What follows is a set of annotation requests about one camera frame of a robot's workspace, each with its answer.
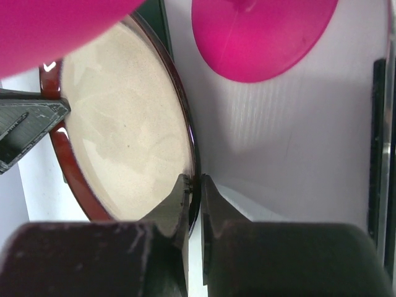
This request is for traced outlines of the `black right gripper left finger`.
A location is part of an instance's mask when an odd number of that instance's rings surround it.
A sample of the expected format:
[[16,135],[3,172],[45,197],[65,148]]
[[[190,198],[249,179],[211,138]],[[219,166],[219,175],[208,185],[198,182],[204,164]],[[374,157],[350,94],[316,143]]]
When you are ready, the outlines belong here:
[[180,174],[170,194],[136,225],[138,296],[188,295],[189,177]]

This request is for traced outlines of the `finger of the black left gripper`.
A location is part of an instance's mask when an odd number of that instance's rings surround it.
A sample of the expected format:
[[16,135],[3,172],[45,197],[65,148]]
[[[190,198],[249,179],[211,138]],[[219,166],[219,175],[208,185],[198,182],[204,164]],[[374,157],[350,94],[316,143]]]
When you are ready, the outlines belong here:
[[1,174],[11,169],[71,107],[63,100],[50,100],[40,93],[1,89]]

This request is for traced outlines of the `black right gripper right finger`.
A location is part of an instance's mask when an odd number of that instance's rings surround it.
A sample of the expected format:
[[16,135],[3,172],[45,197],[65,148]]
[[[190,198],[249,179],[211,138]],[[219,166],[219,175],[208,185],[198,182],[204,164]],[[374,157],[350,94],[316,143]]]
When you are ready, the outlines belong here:
[[201,176],[201,243],[203,284],[208,285],[215,238],[219,237],[223,226],[229,220],[249,222],[239,210],[231,205],[219,192],[208,174]]

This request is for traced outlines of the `red rimmed cream plate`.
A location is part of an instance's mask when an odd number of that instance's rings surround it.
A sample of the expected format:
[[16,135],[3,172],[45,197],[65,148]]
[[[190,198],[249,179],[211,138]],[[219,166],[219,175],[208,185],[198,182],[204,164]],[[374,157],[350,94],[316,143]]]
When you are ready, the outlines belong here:
[[188,104],[172,59],[139,14],[39,68],[41,93],[71,112],[50,134],[68,186],[92,221],[143,219],[197,174]]

